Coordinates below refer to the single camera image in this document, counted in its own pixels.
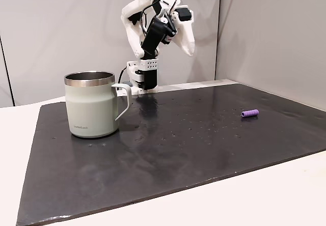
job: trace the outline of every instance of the dark stone surface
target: dark stone surface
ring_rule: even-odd
[[[259,116],[241,118],[248,109]],[[325,130],[326,112],[240,84],[133,97],[120,130],[99,139],[71,135],[65,103],[45,105],[17,225],[81,217],[316,153],[326,149]]]

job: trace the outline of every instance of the purple foam block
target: purple foam block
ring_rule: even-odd
[[[243,111],[241,113],[241,116],[243,118],[248,118],[248,117],[256,116],[258,114],[259,114],[259,111],[257,109],[255,109],[255,110],[246,110],[246,111]]]

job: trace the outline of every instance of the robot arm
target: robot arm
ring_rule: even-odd
[[[174,41],[187,55],[193,56],[194,14],[187,5],[179,4],[180,0],[135,0],[122,9],[121,20],[126,28],[129,44],[139,59],[127,63],[128,75],[134,88],[147,91],[156,87],[156,56],[160,42],[169,44]],[[148,8],[154,10],[155,16],[146,28],[141,23],[144,11]]]

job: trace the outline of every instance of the white wall panel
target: white wall panel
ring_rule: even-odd
[[[0,0],[0,29],[16,104],[64,95],[65,74],[119,76],[135,60],[120,20],[132,0]],[[161,46],[159,85],[213,80],[220,0],[181,0],[194,11],[196,55]]]
[[[5,61],[0,45],[0,107],[13,106],[8,78],[6,73]]]
[[[216,78],[326,109],[325,5],[221,0]]]

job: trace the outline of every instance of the stainless steel mug rim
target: stainless steel mug rim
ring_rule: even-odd
[[[94,87],[114,83],[114,73],[103,71],[75,72],[65,76],[65,85],[72,87]]]

